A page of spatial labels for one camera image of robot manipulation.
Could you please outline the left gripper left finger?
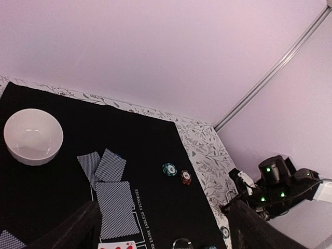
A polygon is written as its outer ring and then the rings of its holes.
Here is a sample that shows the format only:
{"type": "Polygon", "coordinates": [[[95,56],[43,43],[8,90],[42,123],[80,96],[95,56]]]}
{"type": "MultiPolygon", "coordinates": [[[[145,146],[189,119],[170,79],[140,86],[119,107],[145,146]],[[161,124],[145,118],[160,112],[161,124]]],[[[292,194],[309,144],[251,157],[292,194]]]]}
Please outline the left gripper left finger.
{"type": "Polygon", "coordinates": [[[99,205],[89,201],[58,227],[26,248],[98,248],[101,225],[99,205]]]}

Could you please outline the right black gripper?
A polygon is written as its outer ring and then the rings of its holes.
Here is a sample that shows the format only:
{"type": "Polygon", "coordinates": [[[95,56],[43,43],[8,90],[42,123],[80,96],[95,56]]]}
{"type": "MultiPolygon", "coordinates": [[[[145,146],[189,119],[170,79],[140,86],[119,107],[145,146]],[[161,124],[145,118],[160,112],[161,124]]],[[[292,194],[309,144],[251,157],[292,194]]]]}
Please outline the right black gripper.
{"type": "Polygon", "coordinates": [[[251,196],[248,194],[247,189],[240,190],[237,195],[233,195],[228,204],[222,205],[222,213],[228,215],[235,201],[242,201],[264,220],[271,220],[289,212],[290,207],[286,203],[271,201],[261,189],[251,190],[253,191],[251,196]]]}

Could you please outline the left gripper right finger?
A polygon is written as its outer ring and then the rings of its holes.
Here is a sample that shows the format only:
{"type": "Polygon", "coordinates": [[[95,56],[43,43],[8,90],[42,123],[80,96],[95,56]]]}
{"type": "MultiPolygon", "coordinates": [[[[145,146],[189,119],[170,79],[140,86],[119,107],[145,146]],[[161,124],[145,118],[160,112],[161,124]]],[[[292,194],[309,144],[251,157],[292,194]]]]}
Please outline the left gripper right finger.
{"type": "Polygon", "coordinates": [[[233,248],[306,249],[279,232],[242,201],[235,201],[227,215],[233,248]]]}

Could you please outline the nine of hearts card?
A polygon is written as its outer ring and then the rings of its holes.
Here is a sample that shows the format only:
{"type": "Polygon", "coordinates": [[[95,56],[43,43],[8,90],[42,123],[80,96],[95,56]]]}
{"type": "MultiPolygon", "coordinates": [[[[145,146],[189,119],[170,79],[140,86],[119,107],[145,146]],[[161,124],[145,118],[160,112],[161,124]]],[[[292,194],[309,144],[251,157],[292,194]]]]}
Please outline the nine of hearts card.
{"type": "Polygon", "coordinates": [[[137,249],[134,241],[99,243],[98,249],[137,249]]]}

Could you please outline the black dealer button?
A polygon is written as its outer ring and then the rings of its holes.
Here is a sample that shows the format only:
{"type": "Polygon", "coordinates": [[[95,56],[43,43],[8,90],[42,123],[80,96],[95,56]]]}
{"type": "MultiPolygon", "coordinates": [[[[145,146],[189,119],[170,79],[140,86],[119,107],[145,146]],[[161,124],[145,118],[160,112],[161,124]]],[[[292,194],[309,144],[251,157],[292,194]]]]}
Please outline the black dealer button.
{"type": "Polygon", "coordinates": [[[171,249],[193,249],[192,242],[186,238],[175,239],[171,249]]]}

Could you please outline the blue card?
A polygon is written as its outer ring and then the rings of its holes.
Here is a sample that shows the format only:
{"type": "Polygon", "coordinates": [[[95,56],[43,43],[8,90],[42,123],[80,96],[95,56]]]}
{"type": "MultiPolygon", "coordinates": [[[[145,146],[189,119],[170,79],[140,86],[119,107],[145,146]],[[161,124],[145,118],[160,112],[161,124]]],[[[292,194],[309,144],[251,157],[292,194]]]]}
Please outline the blue card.
{"type": "Polygon", "coordinates": [[[95,172],[101,161],[100,155],[95,151],[86,155],[77,156],[77,160],[80,163],[92,189],[95,190],[96,182],[101,181],[95,175],[95,172]]]}
{"type": "Polygon", "coordinates": [[[22,249],[26,248],[26,245],[7,230],[3,230],[0,237],[0,247],[1,249],[22,249]]]}

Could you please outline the orange chip stack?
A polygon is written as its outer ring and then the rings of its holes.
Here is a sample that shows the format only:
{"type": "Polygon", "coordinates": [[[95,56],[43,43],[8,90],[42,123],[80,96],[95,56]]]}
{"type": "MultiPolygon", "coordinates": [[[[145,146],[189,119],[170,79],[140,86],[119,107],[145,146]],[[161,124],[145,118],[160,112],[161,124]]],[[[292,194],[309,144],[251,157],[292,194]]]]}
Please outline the orange chip stack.
{"type": "Polygon", "coordinates": [[[184,185],[190,185],[192,180],[191,174],[187,170],[181,171],[181,181],[184,185]]]}

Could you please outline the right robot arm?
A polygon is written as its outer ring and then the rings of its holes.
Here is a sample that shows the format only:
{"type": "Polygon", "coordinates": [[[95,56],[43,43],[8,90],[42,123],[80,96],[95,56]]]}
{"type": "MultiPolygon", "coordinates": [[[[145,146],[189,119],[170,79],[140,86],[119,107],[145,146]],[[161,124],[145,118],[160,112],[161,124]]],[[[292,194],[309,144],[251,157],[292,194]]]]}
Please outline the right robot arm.
{"type": "Polygon", "coordinates": [[[291,159],[277,155],[258,165],[261,177],[254,181],[236,168],[229,172],[238,194],[228,204],[220,206],[224,215],[235,201],[243,201],[264,220],[285,215],[304,200],[331,203],[331,179],[320,178],[318,172],[296,170],[291,159]]]}

